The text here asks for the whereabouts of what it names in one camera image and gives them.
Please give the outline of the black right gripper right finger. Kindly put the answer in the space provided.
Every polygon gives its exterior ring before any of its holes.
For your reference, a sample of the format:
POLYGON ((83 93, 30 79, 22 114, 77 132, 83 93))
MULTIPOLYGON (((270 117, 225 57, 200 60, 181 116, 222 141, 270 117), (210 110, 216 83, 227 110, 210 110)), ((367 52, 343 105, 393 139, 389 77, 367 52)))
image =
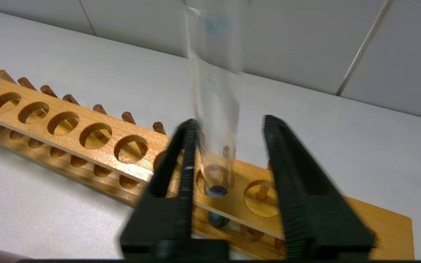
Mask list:
POLYGON ((367 260, 375 235, 361 221, 286 122, 264 118, 287 258, 367 260))

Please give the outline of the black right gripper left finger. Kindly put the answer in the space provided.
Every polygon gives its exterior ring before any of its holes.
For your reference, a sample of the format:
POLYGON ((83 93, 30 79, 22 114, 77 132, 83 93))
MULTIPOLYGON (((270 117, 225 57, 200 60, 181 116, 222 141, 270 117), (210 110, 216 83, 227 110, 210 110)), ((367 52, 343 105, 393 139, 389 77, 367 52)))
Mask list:
POLYGON ((189 119, 180 124, 120 236, 126 260, 229 259, 227 241, 192 238, 196 141, 197 122, 189 119), (178 193, 166 198, 181 151, 178 193))

